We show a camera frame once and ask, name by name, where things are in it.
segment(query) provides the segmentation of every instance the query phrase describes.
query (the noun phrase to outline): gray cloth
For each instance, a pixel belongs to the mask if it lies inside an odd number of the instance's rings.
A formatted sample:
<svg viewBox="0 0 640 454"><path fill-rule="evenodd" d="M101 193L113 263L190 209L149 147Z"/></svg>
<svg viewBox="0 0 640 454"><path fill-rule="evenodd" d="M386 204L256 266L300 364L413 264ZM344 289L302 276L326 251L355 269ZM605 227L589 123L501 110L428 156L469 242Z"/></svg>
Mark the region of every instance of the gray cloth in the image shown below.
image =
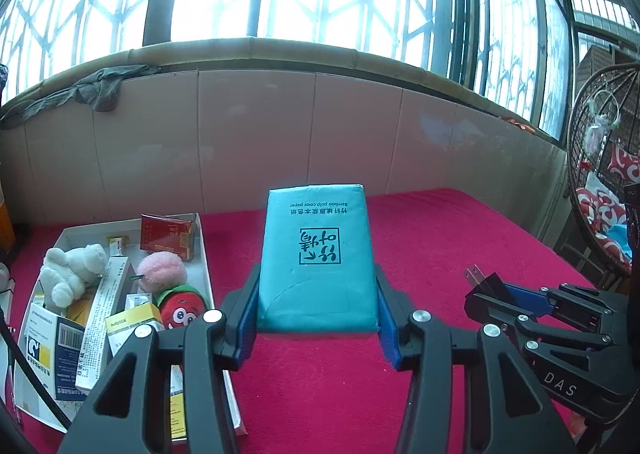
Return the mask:
<svg viewBox="0 0 640 454"><path fill-rule="evenodd" d="M160 68L150 66L116 66L95 71L71 87L54 92L39 100L25 100L12 107L0 108L0 130L15 129L42 109L56 108L69 100L88 104L96 112L116 107L120 84L127 78L156 74Z"/></svg>

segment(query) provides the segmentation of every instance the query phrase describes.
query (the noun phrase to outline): red cigarette box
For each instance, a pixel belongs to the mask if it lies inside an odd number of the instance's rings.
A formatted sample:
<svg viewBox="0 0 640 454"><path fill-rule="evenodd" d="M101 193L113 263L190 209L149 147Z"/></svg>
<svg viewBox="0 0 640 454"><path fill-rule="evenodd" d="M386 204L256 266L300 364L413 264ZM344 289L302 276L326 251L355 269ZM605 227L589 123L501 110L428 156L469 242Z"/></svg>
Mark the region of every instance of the red cigarette box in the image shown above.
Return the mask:
<svg viewBox="0 0 640 454"><path fill-rule="evenodd" d="M194 228L194 221L142 214L140 248L146 251L172 251L182 260L191 260Z"/></svg>

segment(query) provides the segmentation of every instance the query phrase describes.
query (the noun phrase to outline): round metal bolt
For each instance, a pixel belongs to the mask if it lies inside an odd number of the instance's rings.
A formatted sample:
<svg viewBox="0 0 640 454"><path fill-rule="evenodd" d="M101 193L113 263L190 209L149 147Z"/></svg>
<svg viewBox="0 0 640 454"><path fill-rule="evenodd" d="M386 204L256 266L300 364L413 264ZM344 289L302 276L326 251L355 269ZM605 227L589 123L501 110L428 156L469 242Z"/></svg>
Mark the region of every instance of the round metal bolt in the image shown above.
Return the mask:
<svg viewBox="0 0 640 454"><path fill-rule="evenodd" d="M497 337L500 335L500 328L495 324L486 324L484 328L482 328L482 331L484 331L484 334L488 337Z"/></svg>
<svg viewBox="0 0 640 454"><path fill-rule="evenodd" d="M210 309L209 311L206 311L204 313L202 318L204 318L204 322L213 324L215 322L218 322L220 319L222 319L222 311L220 311L219 309Z"/></svg>
<svg viewBox="0 0 640 454"><path fill-rule="evenodd" d="M139 339L143 339L151 334L151 326L149 324L143 324L142 326L138 326L133 332Z"/></svg>
<svg viewBox="0 0 640 454"><path fill-rule="evenodd" d="M424 309L417 309L412 314L412 317L416 322L429 322L431 320L431 313Z"/></svg>

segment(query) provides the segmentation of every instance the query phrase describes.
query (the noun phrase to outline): blue cloth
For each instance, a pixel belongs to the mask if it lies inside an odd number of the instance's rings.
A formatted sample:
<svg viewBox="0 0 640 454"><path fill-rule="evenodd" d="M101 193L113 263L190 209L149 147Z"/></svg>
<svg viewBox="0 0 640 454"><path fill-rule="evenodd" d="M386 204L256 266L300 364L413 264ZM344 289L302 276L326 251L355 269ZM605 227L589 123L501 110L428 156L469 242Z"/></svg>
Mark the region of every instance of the blue cloth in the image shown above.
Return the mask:
<svg viewBox="0 0 640 454"><path fill-rule="evenodd" d="M311 185L269 193L258 330L378 331L378 292L362 185Z"/></svg>
<svg viewBox="0 0 640 454"><path fill-rule="evenodd" d="M616 243L620 245L625 255L631 259L631 247L629 246L629 239L626 236L626 225L613 225L607 232L607 237L612 238Z"/></svg>

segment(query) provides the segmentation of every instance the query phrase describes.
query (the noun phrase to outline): strawberry plush toy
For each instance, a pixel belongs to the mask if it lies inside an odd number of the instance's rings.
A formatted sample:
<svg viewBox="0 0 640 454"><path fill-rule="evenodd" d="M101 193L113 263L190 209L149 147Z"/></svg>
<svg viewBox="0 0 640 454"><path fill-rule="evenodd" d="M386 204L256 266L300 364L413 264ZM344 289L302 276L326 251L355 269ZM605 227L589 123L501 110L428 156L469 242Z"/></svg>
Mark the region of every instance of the strawberry plush toy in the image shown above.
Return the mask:
<svg viewBox="0 0 640 454"><path fill-rule="evenodd" d="M156 296L156 306L166 329L186 326L207 310L200 293L188 284L159 293Z"/></svg>

